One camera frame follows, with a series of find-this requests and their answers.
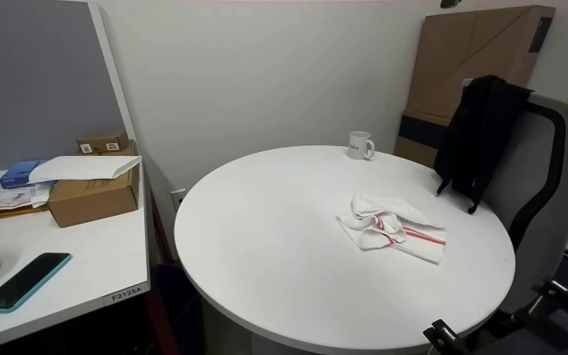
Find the white desk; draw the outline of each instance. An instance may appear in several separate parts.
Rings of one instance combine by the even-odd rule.
[[[269,338],[316,352],[421,348],[439,317],[464,332],[508,295],[516,252],[486,202],[435,194],[433,169],[346,147],[253,153],[204,177],[176,216],[176,242],[198,289]],[[441,265],[384,248],[362,252],[336,222],[356,192],[403,196],[449,228]]]
[[[151,289],[143,188],[139,210],[68,228],[50,212],[0,218],[0,283],[42,252],[74,256],[21,309],[0,313],[0,342]]]

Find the white mug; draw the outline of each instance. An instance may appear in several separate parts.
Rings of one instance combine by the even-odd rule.
[[[350,131],[350,147],[348,155],[354,159],[372,159],[378,151],[376,141],[372,141],[372,133],[366,129]]]

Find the chair backrest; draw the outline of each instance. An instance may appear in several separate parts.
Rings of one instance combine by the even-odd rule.
[[[504,303],[518,309],[537,295],[535,283],[557,271],[568,240],[568,102],[531,94],[486,200],[518,248]]]

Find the black backpack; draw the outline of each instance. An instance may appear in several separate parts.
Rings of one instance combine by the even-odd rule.
[[[478,210],[529,94],[529,88],[496,74],[474,78],[464,88],[435,161],[443,177],[439,194],[453,183],[472,198],[468,212]]]

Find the brown cardboard box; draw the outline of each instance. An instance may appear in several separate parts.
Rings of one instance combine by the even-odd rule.
[[[127,131],[92,133],[78,139],[82,153],[121,151],[129,143]]]
[[[135,155],[129,141],[113,155]],[[80,224],[139,208],[141,169],[135,167],[117,179],[58,181],[50,194],[50,210],[60,226]]]
[[[555,11],[549,5],[522,5],[429,15],[397,153],[433,165],[470,78],[498,74],[528,84]]]

